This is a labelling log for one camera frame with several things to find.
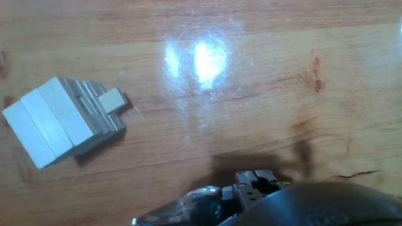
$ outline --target table surface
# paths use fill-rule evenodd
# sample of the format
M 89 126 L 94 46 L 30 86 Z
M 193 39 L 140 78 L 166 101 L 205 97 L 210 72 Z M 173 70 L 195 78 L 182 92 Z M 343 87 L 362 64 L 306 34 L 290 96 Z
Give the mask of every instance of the table surface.
M 120 87 L 124 136 L 37 170 L 0 118 L 1 225 L 127 225 L 234 172 L 402 194 L 402 2 L 0 0 L 0 104 Z

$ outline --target wood grain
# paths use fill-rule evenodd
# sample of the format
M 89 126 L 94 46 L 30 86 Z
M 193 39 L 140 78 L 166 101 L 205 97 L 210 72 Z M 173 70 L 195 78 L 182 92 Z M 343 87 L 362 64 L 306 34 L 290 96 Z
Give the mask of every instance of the wood grain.
M 41 171 L 1 116 L 0 224 L 127 225 L 260 168 L 402 195 L 401 9 L 399 0 L 0 0 L 1 107 L 55 75 L 120 87 L 132 103 L 124 137 Z M 182 50 L 217 37 L 226 68 L 205 88 Z

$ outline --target crack in wood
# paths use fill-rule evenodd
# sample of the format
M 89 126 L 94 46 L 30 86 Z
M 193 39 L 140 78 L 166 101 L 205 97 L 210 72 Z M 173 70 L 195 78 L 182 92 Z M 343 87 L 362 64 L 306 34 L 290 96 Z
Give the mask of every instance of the crack in wood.
M 378 173 L 378 172 L 381 172 L 381 171 L 382 171 L 382 169 L 377 169 L 377 170 L 372 170 L 372 171 L 365 171 L 365 172 L 355 173 L 355 174 L 350 175 L 350 176 L 335 175 L 335 176 L 331 176 L 330 178 L 328 178 L 328 179 L 326 179 L 326 180 L 329 180 L 329 179 L 331 179 L 331 178 L 336 178 L 336 177 L 338 177 L 338 178 L 353 178 L 353 177 L 355 177 L 355 176 L 369 175 L 369 174 Z

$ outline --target white block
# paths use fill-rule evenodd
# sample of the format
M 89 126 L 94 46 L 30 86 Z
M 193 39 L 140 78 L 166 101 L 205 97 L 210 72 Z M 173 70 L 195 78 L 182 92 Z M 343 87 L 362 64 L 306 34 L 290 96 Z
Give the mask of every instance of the white block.
M 36 167 L 42 169 L 83 154 L 125 128 L 117 111 L 108 114 L 99 100 L 105 92 L 101 83 L 55 77 L 3 114 Z
M 50 109 L 64 128 L 74 145 L 79 145 L 92 136 L 100 133 L 92 125 L 85 111 L 74 95 L 69 94 L 60 81 L 62 78 L 54 77 L 39 87 L 39 91 L 48 103 Z
M 107 114 L 117 112 L 122 106 L 127 104 L 126 98 L 117 87 L 100 95 L 98 98 Z
M 38 169 L 56 159 L 20 101 L 3 110 L 3 115 Z
M 22 97 L 21 103 L 56 157 L 73 148 L 67 133 L 38 89 Z

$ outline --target small wooden block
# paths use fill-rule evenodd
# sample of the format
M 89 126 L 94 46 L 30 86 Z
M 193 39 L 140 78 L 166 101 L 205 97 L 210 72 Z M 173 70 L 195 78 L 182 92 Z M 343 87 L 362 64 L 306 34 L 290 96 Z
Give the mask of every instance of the small wooden block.
M 107 114 L 118 111 L 128 103 L 121 90 L 117 87 L 100 95 L 99 100 Z

